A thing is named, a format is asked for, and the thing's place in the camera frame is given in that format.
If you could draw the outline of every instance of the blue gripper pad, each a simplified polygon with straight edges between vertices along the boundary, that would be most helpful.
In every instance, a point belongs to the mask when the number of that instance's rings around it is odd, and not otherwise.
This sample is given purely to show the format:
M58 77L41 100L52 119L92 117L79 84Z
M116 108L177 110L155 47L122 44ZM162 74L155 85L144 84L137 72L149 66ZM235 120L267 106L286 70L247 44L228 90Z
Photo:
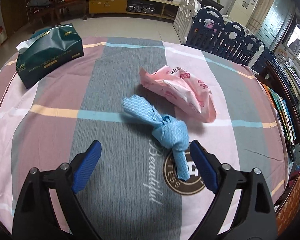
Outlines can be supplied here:
M79 168L74 173L74 180L72 184L72 191L77 194L80 190L83 190L86 186L90 175L92 174L98 160L101 156L101 143L95 141L86 153L86 156L82 160Z
M190 155L207 189L216 194L219 189L218 176L208 161L206 154L200 149L195 141L190 144Z

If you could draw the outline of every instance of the pink plastic bag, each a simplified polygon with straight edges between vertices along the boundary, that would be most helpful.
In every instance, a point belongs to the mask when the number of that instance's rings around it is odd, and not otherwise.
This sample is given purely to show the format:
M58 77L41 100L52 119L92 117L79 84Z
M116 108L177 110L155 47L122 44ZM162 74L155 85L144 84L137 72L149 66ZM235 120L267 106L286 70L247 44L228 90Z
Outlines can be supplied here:
M153 74L139 71L141 84L152 92L165 97L189 116L201 122L213 122L217 113L209 87L193 74L178 67L164 66Z

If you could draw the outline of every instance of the paper notice on wall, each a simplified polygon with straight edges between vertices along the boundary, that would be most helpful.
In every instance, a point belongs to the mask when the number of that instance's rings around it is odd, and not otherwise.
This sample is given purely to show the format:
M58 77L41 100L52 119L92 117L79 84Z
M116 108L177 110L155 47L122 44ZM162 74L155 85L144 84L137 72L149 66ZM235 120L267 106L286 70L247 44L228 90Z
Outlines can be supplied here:
M242 6L245 7L246 9L248 8L251 0L243 0Z

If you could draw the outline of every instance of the metal screw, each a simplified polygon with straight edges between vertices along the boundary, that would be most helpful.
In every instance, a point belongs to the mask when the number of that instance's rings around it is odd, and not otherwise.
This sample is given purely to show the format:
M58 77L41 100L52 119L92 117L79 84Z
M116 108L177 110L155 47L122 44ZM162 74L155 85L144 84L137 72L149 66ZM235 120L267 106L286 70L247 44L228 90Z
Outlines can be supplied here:
M261 170L259 168L254 168L253 171L255 174L261 174Z
M69 168L69 163L62 163L60 165L60 169L62 169L62 170L67 170L68 168Z
M30 169L30 173L31 173L31 174L35 174L37 171L38 171L37 168L31 168L31 169Z
M229 169L231 169L231 166L230 166L228 163L224 163L224 164L222 165L222 168L223 168L224 170L226 170L226 171L229 171Z

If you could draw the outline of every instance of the knotted blue cloth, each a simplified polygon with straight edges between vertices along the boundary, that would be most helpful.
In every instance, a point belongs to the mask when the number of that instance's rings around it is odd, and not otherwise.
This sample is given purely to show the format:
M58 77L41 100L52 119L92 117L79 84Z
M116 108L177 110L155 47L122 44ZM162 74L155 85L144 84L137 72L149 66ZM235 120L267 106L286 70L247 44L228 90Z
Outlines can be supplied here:
M149 102L138 95L122 99L122 108L127 114L143 120L154 127L152 135L167 149L172 149L179 179L190 178L185 150L189 147L187 126L168 114L160 115Z

